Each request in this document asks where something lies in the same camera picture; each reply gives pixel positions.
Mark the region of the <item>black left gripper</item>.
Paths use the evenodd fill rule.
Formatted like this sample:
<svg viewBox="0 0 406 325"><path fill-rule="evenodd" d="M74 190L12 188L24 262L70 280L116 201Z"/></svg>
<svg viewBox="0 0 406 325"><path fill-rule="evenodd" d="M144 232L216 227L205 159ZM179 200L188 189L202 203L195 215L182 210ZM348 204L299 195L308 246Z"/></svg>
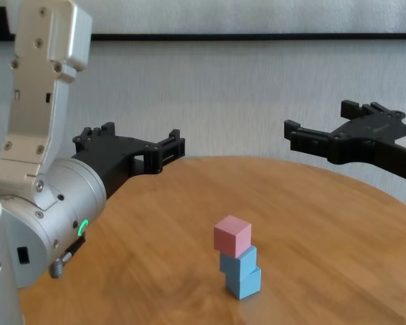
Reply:
<svg viewBox="0 0 406 325"><path fill-rule="evenodd" d="M107 198L129 178L160 173L164 166L185 156L185 139L178 129L158 143L115 135L115 123L107 122L101 127L85 127L72 139L76 150L73 158L97 173Z"/></svg>

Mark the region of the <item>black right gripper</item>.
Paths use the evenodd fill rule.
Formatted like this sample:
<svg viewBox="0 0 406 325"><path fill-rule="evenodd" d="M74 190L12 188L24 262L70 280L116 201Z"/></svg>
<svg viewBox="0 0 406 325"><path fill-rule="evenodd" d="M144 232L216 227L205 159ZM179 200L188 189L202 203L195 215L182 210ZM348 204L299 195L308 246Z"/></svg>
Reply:
<svg viewBox="0 0 406 325"><path fill-rule="evenodd" d="M335 165L367 163L406 179L404 112L372 102L343 100L340 116L347 123L328 133L284 121L284 138L292 151L326 158Z"/></svg>

